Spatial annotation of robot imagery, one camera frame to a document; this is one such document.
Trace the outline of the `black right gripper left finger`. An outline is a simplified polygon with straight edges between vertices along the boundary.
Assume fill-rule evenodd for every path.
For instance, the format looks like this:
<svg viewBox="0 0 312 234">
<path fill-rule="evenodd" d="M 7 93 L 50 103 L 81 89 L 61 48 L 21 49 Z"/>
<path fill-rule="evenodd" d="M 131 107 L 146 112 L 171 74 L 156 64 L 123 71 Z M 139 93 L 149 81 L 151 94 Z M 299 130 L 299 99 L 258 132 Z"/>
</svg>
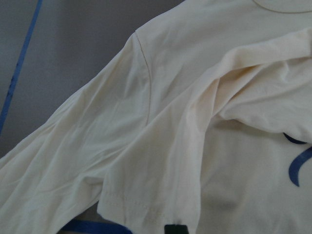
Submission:
<svg viewBox="0 0 312 234">
<path fill-rule="evenodd" d="M 166 224 L 164 226 L 164 233 L 165 234 L 173 234 L 174 233 L 174 225 L 173 224 Z"/>
</svg>

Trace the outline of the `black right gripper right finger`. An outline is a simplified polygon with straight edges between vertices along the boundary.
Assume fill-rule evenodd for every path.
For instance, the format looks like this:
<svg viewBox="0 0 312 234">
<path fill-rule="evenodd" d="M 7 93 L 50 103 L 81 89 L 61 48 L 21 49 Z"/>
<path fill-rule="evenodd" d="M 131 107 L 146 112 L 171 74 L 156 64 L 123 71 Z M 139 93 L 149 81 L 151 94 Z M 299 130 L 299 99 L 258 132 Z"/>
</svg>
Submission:
<svg viewBox="0 0 312 234">
<path fill-rule="evenodd" d="M 179 234 L 189 234 L 187 225 L 179 225 Z"/>
</svg>

